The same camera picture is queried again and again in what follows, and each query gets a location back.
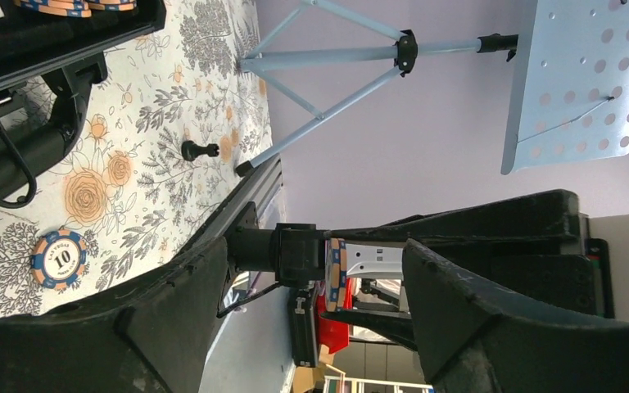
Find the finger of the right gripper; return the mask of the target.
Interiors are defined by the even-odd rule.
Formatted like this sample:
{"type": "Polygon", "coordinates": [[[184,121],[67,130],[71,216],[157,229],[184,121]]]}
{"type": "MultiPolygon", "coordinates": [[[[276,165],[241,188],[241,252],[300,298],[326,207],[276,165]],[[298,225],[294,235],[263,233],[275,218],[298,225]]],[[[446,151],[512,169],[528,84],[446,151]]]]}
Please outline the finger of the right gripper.
{"type": "Polygon", "coordinates": [[[430,215],[413,215],[370,228],[334,229],[332,237],[360,242],[483,242],[569,239],[580,234],[579,196],[564,189],[430,215]]]}
{"type": "Polygon", "coordinates": [[[341,309],[336,312],[336,321],[367,328],[408,350],[418,351],[413,321],[408,313],[341,309]]]}

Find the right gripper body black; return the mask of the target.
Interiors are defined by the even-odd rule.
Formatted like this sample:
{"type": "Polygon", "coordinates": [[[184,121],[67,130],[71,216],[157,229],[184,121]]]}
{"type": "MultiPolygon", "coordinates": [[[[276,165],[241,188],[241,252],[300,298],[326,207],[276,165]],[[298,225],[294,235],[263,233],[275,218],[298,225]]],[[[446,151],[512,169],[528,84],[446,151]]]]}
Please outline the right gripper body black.
{"type": "Polygon", "coordinates": [[[579,215],[579,237],[522,246],[491,259],[491,280],[533,299],[603,318],[614,316],[609,244],[590,234],[579,215]]]}

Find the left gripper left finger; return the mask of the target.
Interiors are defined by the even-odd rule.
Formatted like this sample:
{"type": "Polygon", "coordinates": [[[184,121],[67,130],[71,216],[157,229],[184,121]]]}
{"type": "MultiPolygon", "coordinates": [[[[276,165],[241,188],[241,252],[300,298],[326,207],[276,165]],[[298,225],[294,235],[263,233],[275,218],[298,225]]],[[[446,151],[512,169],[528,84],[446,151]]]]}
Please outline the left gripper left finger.
{"type": "Polygon", "coordinates": [[[227,277],[222,237],[40,316],[0,318],[0,392],[197,392],[227,277]]]}

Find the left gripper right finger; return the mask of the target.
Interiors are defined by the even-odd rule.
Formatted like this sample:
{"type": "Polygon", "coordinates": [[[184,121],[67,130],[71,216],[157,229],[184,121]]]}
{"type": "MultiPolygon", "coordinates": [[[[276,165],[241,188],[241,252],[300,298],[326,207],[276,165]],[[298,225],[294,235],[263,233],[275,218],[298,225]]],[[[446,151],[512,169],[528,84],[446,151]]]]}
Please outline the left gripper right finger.
{"type": "Polygon", "coordinates": [[[416,350],[442,392],[629,392],[629,323],[520,294],[415,240],[402,257],[416,350]]]}

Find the poker chip with die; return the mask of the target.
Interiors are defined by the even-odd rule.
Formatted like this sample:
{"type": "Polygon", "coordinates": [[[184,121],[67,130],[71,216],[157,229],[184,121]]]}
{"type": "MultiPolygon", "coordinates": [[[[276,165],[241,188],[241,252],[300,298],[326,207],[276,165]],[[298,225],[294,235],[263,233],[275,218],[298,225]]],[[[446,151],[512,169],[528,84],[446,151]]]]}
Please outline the poker chip with die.
{"type": "Polygon", "coordinates": [[[39,238],[30,256],[30,271],[40,286],[57,291],[73,287],[87,266],[87,242],[69,229],[39,238]]]}

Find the black poker chip case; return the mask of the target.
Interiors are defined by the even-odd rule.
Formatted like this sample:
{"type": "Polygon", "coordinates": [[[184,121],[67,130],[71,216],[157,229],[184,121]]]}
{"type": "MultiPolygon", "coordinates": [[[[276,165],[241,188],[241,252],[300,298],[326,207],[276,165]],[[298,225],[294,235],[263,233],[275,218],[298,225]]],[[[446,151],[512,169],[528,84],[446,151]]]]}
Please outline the black poker chip case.
{"type": "Polygon", "coordinates": [[[93,88],[107,79],[105,53],[164,28],[162,1],[89,18],[53,16],[0,1],[0,208],[20,209],[38,177],[81,138],[93,88]]]}

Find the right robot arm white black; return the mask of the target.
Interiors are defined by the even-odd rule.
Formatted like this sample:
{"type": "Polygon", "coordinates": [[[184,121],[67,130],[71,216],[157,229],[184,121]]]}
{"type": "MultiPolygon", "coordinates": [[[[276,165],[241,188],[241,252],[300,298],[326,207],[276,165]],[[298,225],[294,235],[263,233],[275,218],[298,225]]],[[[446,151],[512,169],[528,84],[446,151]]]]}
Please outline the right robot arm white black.
{"type": "Polygon", "coordinates": [[[373,228],[238,224],[227,239],[238,269],[272,272],[286,287],[326,282],[334,318],[422,355],[482,340],[497,350],[589,354],[613,346],[620,324],[597,313],[585,230],[578,195],[557,189],[373,228]],[[399,245],[410,315],[342,311],[354,247],[399,245]]]}

